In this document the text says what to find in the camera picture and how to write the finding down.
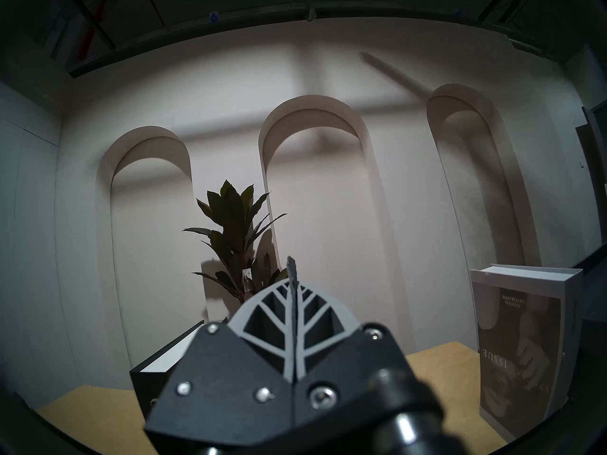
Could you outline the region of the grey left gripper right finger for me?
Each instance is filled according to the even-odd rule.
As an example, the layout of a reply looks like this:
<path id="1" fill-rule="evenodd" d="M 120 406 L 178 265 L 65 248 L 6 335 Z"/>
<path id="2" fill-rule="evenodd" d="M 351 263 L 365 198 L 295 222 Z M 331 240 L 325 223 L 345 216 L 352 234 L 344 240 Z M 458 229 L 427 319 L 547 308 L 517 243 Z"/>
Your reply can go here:
<path id="1" fill-rule="evenodd" d="M 414 410 L 414 375 L 390 331 L 361 324 L 294 268 L 294 428 L 369 429 Z"/>

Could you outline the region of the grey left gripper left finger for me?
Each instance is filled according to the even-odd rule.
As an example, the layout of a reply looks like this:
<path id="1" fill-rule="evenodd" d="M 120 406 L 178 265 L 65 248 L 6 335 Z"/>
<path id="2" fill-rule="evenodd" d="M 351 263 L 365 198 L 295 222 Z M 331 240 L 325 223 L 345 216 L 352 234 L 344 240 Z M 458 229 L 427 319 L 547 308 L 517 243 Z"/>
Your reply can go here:
<path id="1" fill-rule="evenodd" d="M 192 341 L 146 425 L 154 447 L 295 447 L 296 264 Z"/>

